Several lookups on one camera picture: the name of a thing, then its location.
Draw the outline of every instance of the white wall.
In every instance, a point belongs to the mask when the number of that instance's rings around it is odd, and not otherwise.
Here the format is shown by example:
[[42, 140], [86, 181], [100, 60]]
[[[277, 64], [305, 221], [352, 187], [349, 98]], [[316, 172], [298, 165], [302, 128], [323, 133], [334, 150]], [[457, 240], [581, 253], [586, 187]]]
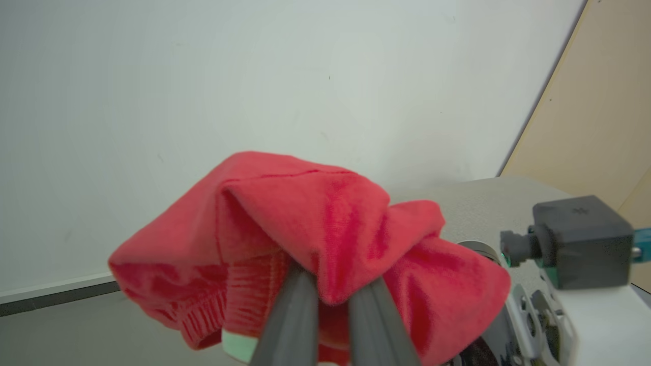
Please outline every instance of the white wall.
[[93, 276], [239, 150], [495, 176], [582, 0], [0, 0], [0, 292]]

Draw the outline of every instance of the dark baseboard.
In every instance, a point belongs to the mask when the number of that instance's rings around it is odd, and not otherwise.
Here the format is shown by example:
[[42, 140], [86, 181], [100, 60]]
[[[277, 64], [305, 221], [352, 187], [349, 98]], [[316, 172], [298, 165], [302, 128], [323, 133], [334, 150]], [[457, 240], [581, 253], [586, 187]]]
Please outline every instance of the dark baseboard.
[[95, 286], [82, 287], [80, 289], [58, 292], [37, 298], [25, 299], [16, 302], [0, 303], [0, 317], [7, 315], [18, 314], [24, 311], [32, 311], [48, 307], [52, 305], [59, 305], [61, 303], [73, 302], [83, 300], [94, 296], [110, 294], [120, 290], [118, 283], [115, 281], [101, 283]]

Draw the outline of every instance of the red cloth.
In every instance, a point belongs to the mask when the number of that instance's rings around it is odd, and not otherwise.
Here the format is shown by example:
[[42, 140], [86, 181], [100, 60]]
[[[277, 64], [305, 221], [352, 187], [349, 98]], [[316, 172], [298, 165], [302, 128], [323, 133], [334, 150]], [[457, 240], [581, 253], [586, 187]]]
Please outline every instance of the red cloth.
[[424, 365], [447, 361], [504, 305], [507, 272], [439, 237], [432, 201], [389, 206], [377, 184], [291, 156], [218, 165], [109, 259], [122, 290], [191, 348], [260, 335], [290, 258], [317, 275], [320, 360], [345, 363], [344, 303], [383, 276]]

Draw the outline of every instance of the white wall trim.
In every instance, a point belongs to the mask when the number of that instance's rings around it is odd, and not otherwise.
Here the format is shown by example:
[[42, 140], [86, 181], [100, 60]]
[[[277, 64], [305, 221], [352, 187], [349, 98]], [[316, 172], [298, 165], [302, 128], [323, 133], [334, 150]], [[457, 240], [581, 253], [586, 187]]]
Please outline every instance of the white wall trim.
[[32, 287], [24, 287], [22, 289], [9, 290], [0, 292], [0, 303], [15, 302], [25, 299], [36, 298], [64, 292], [69, 290], [76, 290], [82, 287], [101, 285], [115, 281], [111, 272], [104, 272], [101, 274], [87, 275], [83, 277], [76, 277], [67, 279], [65, 281], [46, 283], [45, 285], [38, 285]]

